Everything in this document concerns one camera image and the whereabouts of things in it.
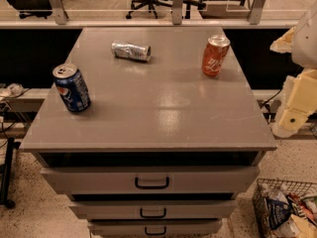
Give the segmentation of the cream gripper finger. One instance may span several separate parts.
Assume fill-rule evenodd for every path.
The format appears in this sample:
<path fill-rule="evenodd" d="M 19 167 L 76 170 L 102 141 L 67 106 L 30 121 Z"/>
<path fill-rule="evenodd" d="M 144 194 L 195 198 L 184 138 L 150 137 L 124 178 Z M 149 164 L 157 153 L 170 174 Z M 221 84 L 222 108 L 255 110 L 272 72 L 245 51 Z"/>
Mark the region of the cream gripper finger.
<path fill-rule="evenodd" d="M 295 32 L 295 27 L 289 29 L 285 34 L 275 40 L 269 47 L 273 52 L 285 54 L 292 51 L 292 40 Z"/>
<path fill-rule="evenodd" d="M 294 107 L 280 106 L 277 109 L 271 131 L 279 138 L 289 138 L 295 135 L 306 123 L 310 113 Z"/>

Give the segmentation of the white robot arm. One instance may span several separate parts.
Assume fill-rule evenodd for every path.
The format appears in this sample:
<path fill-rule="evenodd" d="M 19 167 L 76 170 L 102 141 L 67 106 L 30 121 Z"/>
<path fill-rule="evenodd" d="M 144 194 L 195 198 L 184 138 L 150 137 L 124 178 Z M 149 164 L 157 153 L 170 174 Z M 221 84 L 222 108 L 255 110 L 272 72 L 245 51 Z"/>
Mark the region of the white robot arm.
<path fill-rule="evenodd" d="M 292 61 L 303 67 L 297 76 L 286 78 L 282 87 L 284 96 L 271 126 L 274 136 L 288 138 L 317 111 L 317 2 L 269 49 L 280 54 L 291 53 Z"/>

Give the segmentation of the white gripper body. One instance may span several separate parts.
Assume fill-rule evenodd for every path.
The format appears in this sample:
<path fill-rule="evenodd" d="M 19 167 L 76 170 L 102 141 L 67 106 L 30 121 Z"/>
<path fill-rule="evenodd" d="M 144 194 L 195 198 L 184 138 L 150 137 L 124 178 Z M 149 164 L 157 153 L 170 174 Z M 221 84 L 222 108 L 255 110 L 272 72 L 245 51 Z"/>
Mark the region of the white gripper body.
<path fill-rule="evenodd" d="M 296 77 L 288 76 L 285 110 L 298 115 L 311 115 L 317 110 L 317 69 L 304 68 Z"/>

